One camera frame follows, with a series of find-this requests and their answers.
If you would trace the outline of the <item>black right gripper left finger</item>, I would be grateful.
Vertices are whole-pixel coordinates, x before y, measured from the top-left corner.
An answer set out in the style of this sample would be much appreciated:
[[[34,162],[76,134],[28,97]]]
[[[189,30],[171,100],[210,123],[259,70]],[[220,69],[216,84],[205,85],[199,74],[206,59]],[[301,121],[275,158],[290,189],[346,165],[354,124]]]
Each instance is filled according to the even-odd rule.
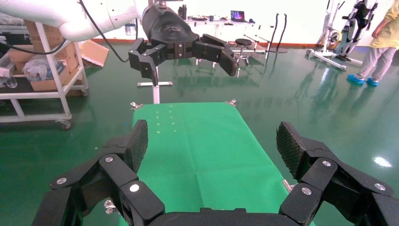
[[[137,174],[147,147],[148,125],[138,120],[127,135],[109,139],[95,158],[54,178],[32,224],[80,226],[110,198],[130,226],[149,225],[165,206]]]

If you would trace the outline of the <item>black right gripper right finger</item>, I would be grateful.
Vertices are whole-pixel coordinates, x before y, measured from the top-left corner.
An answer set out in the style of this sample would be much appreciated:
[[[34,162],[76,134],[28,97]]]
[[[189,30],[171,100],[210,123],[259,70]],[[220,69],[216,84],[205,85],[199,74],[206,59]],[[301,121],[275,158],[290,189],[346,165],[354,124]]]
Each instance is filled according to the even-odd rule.
[[[322,203],[355,226],[396,226],[399,201],[386,183],[342,162],[323,143],[301,136],[283,121],[276,131],[279,154],[297,181],[279,213],[308,226]]]

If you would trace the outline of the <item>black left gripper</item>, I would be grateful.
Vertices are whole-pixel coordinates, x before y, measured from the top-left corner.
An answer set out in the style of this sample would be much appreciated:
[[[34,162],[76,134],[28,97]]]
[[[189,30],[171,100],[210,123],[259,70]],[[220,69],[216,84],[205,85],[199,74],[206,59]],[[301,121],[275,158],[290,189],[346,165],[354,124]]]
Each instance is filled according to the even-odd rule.
[[[225,41],[214,36],[192,32],[191,27],[171,8],[148,6],[142,27],[150,43],[137,39],[128,51],[130,67],[158,86],[157,66],[166,59],[195,57],[218,63],[231,77],[238,71],[234,52]]]

